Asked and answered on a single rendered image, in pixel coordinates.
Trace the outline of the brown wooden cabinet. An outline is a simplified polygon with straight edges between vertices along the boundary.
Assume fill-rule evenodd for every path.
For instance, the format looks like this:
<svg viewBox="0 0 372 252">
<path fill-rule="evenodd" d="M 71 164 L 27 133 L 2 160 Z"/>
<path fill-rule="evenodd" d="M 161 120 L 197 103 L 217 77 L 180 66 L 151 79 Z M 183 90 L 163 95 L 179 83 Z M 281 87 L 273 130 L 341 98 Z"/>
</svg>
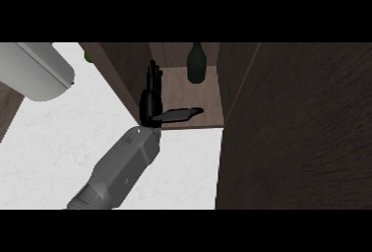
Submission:
<svg viewBox="0 0 372 252">
<path fill-rule="evenodd" d="M 112 91 L 133 117 L 140 116 L 140 93 L 146 87 L 146 69 L 154 60 L 163 70 L 163 107 L 202 107 L 189 121 L 166 124 L 166 130 L 222 128 L 259 50 L 256 42 L 205 42 L 207 77 L 201 84 L 188 80 L 189 42 L 83 42 Z"/>
</svg>

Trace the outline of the pale grey rounded appliance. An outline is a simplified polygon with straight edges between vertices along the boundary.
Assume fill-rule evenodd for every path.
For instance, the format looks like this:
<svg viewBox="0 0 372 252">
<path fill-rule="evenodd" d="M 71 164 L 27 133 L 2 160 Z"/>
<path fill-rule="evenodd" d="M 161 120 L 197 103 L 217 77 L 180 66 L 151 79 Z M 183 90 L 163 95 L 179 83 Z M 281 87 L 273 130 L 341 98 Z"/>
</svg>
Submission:
<svg viewBox="0 0 372 252">
<path fill-rule="evenodd" d="M 33 101 L 59 97 L 74 69 L 49 42 L 0 42 L 0 82 Z"/>
</svg>

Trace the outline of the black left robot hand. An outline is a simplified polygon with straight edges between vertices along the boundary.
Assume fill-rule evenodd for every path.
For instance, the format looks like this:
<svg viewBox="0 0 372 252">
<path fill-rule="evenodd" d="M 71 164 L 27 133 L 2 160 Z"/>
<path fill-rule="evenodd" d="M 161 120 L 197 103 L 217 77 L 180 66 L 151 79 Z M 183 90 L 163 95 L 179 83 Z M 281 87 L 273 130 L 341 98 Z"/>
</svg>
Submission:
<svg viewBox="0 0 372 252">
<path fill-rule="evenodd" d="M 164 123 L 189 121 L 204 112 L 202 107 L 177 108 L 163 111 L 161 98 L 163 71 L 155 61 L 151 60 L 146 70 L 146 88 L 139 100 L 139 123 L 143 127 L 160 128 Z"/>
</svg>

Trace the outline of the brown wooden panel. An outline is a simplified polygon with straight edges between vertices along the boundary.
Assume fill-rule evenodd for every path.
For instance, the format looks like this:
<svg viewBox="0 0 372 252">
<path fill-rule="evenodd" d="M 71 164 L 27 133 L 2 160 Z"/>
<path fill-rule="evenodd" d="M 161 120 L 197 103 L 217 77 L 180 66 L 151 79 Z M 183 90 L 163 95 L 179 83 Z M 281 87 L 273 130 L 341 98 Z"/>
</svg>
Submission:
<svg viewBox="0 0 372 252">
<path fill-rule="evenodd" d="M 0 82 L 0 142 L 8 133 L 24 96 Z"/>
</svg>

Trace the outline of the dark brown cabinet door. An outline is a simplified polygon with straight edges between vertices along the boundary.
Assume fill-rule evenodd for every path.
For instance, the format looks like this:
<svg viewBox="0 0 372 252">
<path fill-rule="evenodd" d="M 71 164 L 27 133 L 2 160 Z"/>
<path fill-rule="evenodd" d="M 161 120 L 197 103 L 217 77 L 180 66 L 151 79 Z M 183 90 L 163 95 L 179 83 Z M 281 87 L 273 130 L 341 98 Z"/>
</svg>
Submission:
<svg viewBox="0 0 372 252">
<path fill-rule="evenodd" d="M 263 43 L 223 135 L 219 209 L 372 209 L 372 43 Z"/>
</svg>

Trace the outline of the dark green wine bottle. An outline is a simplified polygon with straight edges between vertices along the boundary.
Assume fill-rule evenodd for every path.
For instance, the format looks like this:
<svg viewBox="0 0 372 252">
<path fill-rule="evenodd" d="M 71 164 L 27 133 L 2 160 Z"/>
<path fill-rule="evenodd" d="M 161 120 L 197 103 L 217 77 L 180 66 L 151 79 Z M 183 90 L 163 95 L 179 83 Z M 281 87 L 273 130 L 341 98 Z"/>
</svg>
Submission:
<svg viewBox="0 0 372 252">
<path fill-rule="evenodd" d="M 202 43 L 195 42 L 186 61 L 188 80 L 192 84 L 201 84 L 207 75 L 207 55 L 202 49 Z"/>
</svg>

